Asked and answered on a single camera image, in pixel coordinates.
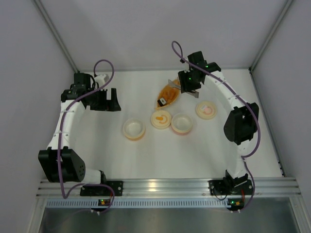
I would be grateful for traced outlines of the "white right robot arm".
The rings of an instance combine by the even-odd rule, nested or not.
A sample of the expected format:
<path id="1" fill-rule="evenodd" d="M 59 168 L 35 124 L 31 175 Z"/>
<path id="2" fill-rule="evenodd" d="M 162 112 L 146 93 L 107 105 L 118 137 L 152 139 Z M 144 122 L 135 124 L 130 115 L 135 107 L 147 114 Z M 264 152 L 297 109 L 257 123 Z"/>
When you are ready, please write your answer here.
<path id="1" fill-rule="evenodd" d="M 189 65 L 178 72 L 181 92 L 198 98 L 198 89 L 206 87 L 228 113 L 223 131 L 233 152 L 226 157 L 225 184 L 234 188 L 247 183 L 245 160 L 256 152 L 261 137 L 258 105 L 246 102 L 224 78 L 217 77 L 221 68 L 208 63 L 201 51 L 181 58 L 181 62 Z"/>

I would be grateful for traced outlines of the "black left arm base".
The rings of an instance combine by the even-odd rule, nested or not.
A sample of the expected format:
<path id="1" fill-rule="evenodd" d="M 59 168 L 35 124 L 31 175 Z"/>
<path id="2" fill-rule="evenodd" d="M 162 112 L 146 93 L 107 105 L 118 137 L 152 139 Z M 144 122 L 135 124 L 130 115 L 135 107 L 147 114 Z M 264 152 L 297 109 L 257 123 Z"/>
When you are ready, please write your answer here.
<path id="1" fill-rule="evenodd" d="M 108 180 L 103 185 L 84 185 L 80 189 L 80 196 L 82 197 L 101 197 L 101 196 L 122 196 L 123 181 Z"/>

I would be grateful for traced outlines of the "metal serving tongs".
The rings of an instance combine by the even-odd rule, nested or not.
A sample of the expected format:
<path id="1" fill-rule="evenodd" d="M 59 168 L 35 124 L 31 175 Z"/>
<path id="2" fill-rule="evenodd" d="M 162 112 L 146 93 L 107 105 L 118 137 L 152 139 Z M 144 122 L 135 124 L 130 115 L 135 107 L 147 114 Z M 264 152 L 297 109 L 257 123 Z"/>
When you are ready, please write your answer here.
<path id="1" fill-rule="evenodd" d="M 180 85 L 177 85 L 175 84 L 173 81 L 171 80 L 168 80 L 168 85 L 172 88 L 177 88 L 178 90 L 181 90 L 181 86 Z M 196 91 L 196 90 L 193 90 L 193 91 L 190 91 L 190 92 L 186 92 L 187 94 L 195 97 L 195 98 L 199 98 L 199 92 Z"/>

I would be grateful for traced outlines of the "black white sushi piece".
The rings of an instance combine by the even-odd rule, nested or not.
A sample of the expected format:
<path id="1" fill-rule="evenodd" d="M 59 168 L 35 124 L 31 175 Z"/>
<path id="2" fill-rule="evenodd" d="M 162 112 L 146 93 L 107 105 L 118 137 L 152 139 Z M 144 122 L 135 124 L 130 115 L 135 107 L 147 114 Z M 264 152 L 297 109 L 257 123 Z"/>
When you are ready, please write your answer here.
<path id="1" fill-rule="evenodd" d="M 159 107 L 163 107 L 163 106 L 166 106 L 168 104 L 167 101 L 164 98 L 159 98 L 157 100 L 157 103 L 158 103 Z"/>

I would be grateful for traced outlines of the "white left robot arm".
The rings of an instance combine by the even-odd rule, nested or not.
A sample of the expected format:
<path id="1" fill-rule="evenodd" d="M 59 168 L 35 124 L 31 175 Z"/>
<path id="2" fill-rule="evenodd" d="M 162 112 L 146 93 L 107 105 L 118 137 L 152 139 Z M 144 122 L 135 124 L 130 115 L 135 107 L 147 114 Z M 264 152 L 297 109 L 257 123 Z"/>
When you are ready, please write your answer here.
<path id="1" fill-rule="evenodd" d="M 61 94 L 61 111 L 55 132 L 47 148 L 38 154 L 49 182 L 106 183 L 104 172 L 87 168 L 73 146 L 86 108 L 108 112 L 121 110 L 115 88 L 111 89 L 110 99 L 107 98 L 106 89 L 96 91 L 97 87 L 107 84 L 109 80 L 107 74 L 92 76 L 75 73 L 73 84 Z"/>

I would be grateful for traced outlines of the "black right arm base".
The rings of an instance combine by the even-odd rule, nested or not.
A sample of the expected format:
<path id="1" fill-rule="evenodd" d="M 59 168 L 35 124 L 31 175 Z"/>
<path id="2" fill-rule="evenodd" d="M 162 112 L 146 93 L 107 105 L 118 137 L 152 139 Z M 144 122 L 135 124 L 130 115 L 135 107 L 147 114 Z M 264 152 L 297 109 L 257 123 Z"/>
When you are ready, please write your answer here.
<path id="1" fill-rule="evenodd" d="M 229 184 L 224 179 L 208 181 L 210 193 L 213 196 L 241 196 L 242 192 L 245 195 L 251 195 L 254 191 L 251 180 L 247 180 L 240 184 Z"/>

